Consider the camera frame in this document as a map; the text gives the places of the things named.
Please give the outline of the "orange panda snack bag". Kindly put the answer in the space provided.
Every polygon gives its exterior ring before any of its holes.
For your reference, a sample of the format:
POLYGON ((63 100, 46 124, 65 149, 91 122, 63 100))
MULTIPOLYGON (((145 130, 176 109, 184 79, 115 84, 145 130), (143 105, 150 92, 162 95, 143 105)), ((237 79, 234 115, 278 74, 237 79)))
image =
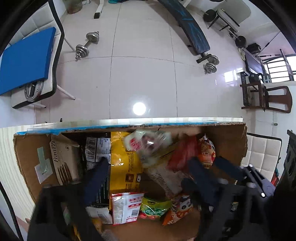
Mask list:
POLYGON ((187 194, 178 195, 171 200, 171 207, 165 214, 163 226, 172 225, 184 218, 193 210, 190 196, 187 194))

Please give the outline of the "red triangular packet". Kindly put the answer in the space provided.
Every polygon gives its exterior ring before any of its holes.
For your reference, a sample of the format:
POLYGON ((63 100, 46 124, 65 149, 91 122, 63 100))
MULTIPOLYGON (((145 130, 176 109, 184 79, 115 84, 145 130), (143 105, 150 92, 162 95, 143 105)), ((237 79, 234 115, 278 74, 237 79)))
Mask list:
POLYGON ((188 162, 197 156, 197 150, 197 137, 186 136, 178 142, 166 167, 172 171, 188 172, 188 162))

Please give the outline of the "beige chocolate wafer pack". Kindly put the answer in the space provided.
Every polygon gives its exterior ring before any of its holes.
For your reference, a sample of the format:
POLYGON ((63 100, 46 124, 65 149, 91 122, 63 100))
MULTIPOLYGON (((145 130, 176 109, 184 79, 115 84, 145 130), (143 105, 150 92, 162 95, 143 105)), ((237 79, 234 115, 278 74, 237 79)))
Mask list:
POLYGON ((79 145, 64 135, 51 135, 50 149, 57 180, 67 185, 82 177, 79 145))

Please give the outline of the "red white sachet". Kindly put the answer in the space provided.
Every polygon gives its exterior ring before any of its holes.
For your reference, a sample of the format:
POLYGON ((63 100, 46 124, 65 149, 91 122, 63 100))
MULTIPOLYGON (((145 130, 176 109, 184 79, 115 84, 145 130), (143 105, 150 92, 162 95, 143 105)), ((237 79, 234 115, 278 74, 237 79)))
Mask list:
POLYGON ((144 193, 125 192, 111 195, 113 225, 137 221, 144 193))

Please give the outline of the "pale yellow-edged snack pack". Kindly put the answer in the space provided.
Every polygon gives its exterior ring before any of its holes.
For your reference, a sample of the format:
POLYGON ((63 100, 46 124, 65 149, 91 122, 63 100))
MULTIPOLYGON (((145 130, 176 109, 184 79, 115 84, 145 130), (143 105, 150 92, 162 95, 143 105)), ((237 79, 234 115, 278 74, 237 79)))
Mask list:
POLYGON ((172 171, 167 165, 171 159, 173 150, 162 150, 156 154, 142 159, 142 166, 154 182, 160 185, 168 198, 177 196, 181 191, 181 183, 188 175, 180 170, 172 171))

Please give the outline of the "yellow black snack bag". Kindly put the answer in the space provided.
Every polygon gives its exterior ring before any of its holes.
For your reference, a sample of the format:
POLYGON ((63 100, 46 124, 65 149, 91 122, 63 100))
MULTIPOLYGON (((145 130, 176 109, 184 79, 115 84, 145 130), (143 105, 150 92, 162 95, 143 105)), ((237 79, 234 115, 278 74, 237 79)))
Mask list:
POLYGON ((138 192, 143 172, 136 152, 127 151, 123 142, 128 132, 97 133, 86 137, 84 160, 86 169, 93 169, 102 158, 106 158, 109 168, 91 206, 110 208, 111 194, 138 192))

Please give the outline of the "green candy bag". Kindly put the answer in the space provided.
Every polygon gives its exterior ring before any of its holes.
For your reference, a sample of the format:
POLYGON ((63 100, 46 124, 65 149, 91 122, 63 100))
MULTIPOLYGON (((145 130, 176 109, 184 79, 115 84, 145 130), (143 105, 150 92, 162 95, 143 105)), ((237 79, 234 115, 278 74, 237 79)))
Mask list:
POLYGON ((160 220, 161 217, 171 208, 171 201, 156 201, 144 197, 138 217, 141 219, 160 220))

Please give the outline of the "small white red packet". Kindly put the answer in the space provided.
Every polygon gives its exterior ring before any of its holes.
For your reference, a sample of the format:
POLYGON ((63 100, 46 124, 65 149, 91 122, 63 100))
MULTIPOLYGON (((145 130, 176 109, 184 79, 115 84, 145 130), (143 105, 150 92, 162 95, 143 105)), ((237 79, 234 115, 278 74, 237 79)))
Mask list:
POLYGON ((173 143, 170 132, 136 130, 123 139, 127 151, 136 152, 143 168, 157 163, 156 155, 173 143))

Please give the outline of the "grey white snack pack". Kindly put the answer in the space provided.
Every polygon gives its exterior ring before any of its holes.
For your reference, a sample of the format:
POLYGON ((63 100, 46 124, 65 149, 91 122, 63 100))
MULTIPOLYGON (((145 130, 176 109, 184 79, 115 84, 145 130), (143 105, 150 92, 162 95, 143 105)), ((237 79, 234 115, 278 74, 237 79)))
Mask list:
POLYGON ((100 218, 103 224, 110 225, 113 223, 113 219, 108 206, 88 206, 86 207, 86 211, 91 218, 100 218))

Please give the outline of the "white padded chair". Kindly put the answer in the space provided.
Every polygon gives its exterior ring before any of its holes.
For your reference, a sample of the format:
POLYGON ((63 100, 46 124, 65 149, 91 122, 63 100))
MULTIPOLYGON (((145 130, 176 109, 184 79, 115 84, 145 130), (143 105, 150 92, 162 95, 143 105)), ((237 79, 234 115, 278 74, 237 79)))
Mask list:
POLYGON ((70 99, 75 97, 57 83, 57 66, 65 32, 53 1, 46 1, 21 25, 9 42, 10 54, 20 54, 10 63, 17 81, 11 91, 14 109, 38 105, 43 99, 60 91, 70 99))
POLYGON ((270 182, 280 160, 281 138, 247 133, 247 153, 240 166, 251 164, 270 182))

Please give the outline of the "chrome dumbbell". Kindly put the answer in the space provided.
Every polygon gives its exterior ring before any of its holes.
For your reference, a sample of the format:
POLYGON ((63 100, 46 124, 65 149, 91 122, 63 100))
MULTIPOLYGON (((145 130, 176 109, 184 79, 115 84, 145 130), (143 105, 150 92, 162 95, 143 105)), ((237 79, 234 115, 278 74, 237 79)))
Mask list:
POLYGON ((219 59, 215 55, 211 55, 207 59, 207 63, 204 65, 204 71, 206 74, 212 74, 216 73, 217 71, 217 65, 220 63, 219 59))
POLYGON ((80 60, 85 58, 89 55, 89 45, 90 44, 98 44, 99 42, 99 31, 96 32, 89 32, 86 34, 87 42, 84 45, 77 45, 75 47, 75 59, 80 60))

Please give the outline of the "black speaker box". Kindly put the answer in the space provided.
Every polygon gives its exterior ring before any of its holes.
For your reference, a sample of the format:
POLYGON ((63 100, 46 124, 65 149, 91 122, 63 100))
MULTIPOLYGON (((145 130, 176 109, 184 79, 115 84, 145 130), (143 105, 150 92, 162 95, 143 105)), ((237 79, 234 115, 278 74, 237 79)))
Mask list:
POLYGON ((248 45, 246 49, 248 52, 250 52, 253 55, 261 52, 261 46, 257 43, 248 45))

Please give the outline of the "blue black sit-up bench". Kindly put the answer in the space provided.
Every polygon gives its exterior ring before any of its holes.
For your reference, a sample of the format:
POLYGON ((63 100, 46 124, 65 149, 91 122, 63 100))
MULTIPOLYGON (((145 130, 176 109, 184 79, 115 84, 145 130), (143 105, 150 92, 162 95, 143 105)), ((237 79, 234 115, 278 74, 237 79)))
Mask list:
POLYGON ((196 62, 201 63, 202 61, 209 59, 212 55, 206 54, 206 52, 210 51, 210 45, 202 29, 189 11, 176 0, 159 0, 159 2, 175 18, 178 25, 183 29, 185 35, 189 39, 196 54, 201 56, 196 62))

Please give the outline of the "grey chair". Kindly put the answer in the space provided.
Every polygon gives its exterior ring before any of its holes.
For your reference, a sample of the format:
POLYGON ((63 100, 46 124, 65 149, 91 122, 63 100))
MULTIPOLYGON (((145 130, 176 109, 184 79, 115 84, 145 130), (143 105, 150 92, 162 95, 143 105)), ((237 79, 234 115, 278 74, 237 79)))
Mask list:
POLYGON ((242 0, 222 1, 214 10, 223 8, 233 16, 240 24, 251 15, 249 6, 242 0))

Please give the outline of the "white padded chair left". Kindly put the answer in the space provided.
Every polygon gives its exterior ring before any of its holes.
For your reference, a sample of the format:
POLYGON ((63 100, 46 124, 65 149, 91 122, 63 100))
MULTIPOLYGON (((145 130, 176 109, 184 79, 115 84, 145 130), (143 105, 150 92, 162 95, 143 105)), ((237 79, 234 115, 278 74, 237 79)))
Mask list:
POLYGON ((17 81, 11 91, 14 109, 38 105, 43 99, 60 91, 70 99, 75 97, 57 83, 57 66, 65 32, 53 1, 46 1, 21 25, 9 42, 10 54, 20 54, 10 63, 17 81))

